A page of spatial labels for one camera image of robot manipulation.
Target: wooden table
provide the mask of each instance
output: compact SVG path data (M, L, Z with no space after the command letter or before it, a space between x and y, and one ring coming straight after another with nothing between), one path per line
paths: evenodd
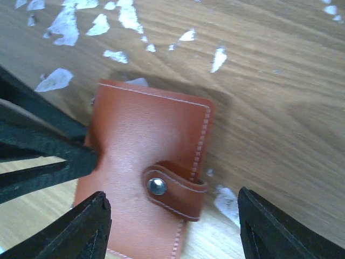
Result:
M60 13L62 0L45 9L0 3L0 64L29 87L62 67L74 75L64 89L42 96L87 124L89 101L100 78L144 77L151 87L213 99L217 114L204 171L214 176L202 219L190 225L183 258L244 258L239 228L213 205L221 184L242 186L274 203L310 229L345 247L345 24L333 21L318 0L142 0L134 4L156 52L118 21L119 8L77 10L75 46L56 46L42 35ZM338 14L345 4L333 0ZM28 27L34 13L37 24ZM110 29L85 33L98 14ZM196 39L180 42L194 28ZM213 55L227 60L210 73ZM124 51L128 64L102 56ZM55 158L3 163L0 172ZM0 206L0 246L9 249L67 212L76 182L25 195Z

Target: leather strap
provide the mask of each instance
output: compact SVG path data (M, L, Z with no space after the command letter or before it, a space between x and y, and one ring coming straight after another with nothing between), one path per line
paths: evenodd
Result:
M149 187L149 181L158 179L163 181L165 192L162 195L154 194ZM146 168L142 181L148 199L164 209L182 217L187 221L198 221L207 184L201 180L190 182L176 173L160 165Z

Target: brown leather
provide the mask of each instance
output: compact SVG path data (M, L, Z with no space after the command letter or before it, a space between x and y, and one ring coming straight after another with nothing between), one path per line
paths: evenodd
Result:
M122 258L180 257L186 223L149 201L145 168L178 165L197 182L213 115L209 100L102 80L85 144L99 155L91 175L79 179L74 204L97 190L112 205L109 251Z
M142 175L143 186L151 202L187 221L198 221L203 207L207 184L201 180L190 182L160 165L146 168ZM163 180L166 192L155 195L148 188L149 180Z

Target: leather wallet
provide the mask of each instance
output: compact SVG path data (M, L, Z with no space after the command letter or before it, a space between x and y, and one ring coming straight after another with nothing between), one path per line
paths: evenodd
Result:
M199 179L212 101L101 80L85 145L98 153L74 205L96 191L112 206L108 251L121 258L180 257L206 192Z

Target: metal snap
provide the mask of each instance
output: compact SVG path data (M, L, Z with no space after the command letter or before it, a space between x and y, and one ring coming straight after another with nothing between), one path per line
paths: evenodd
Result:
M147 188L154 195L163 195L167 191L165 182L160 178L152 178L147 183Z

